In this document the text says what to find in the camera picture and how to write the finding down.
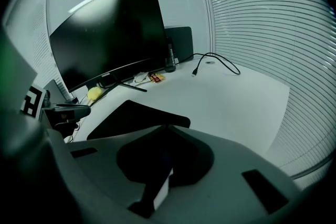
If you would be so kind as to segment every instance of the yellow ball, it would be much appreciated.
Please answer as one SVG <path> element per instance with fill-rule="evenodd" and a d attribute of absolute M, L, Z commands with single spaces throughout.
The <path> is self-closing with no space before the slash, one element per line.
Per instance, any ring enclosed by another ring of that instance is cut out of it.
<path fill-rule="evenodd" d="M 88 99 L 94 101 L 98 97 L 100 97 L 102 93 L 103 93 L 102 89 L 100 89 L 99 87 L 93 87 L 88 92 Z"/>

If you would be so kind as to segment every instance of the monitor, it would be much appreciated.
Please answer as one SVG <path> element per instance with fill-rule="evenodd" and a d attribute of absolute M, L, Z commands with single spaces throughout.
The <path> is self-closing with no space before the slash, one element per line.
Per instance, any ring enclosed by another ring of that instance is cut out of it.
<path fill-rule="evenodd" d="M 93 0 L 61 24 L 50 43 L 70 92 L 162 68 L 168 53 L 158 0 Z"/>

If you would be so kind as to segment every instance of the monitor screen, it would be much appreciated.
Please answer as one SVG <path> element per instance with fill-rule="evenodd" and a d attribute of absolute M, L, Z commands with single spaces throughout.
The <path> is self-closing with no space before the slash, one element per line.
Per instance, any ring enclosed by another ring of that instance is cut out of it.
<path fill-rule="evenodd" d="M 61 24 L 50 43 L 70 92 L 107 73 L 122 80 L 163 67 L 167 54 L 158 0 L 93 0 Z"/>

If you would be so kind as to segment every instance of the monitor stand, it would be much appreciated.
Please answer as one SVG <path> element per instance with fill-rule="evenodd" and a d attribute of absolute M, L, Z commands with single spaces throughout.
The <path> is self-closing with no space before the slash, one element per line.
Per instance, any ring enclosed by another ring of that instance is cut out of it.
<path fill-rule="evenodd" d="M 117 86 L 123 86 L 123 87 L 130 88 L 130 89 L 133 89 L 133 90 L 138 90 L 138 91 L 141 91 L 141 92 L 147 92 L 147 90 L 145 90 L 145 89 L 137 88 L 137 87 L 128 85 L 128 84 L 123 83 L 123 82 L 115 82 L 111 87 L 109 87 L 105 92 L 103 92 L 100 97 L 98 97 L 94 102 L 92 102 L 90 104 L 90 106 L 93 106 L 95 103 L 97 103 L 100 99 L 102 99 L 106 94 L 108 94 L 110 91 L 112 91 Z"/>

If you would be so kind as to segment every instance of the desk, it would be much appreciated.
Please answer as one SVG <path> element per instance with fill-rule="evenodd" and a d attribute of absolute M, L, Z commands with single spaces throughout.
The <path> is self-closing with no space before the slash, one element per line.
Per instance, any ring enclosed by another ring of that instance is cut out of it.
<path fill-rule="evenodd" d="M 286 110 L 289 87 L 257 71 L 237 65 L 241 75 L 227 70 L 218 60 L 203 59 L 197 76 L 192 77 L 198 60 L 165 73 L 161 83 L 146 83 L 134 91 L 118 86 L 92 106 L 82 119 L 74 141 L 87 136 L 126 100 L 162 111 L 186 116 L 191 129 L 243 144 L 264 155 L 271 146 Z"/>

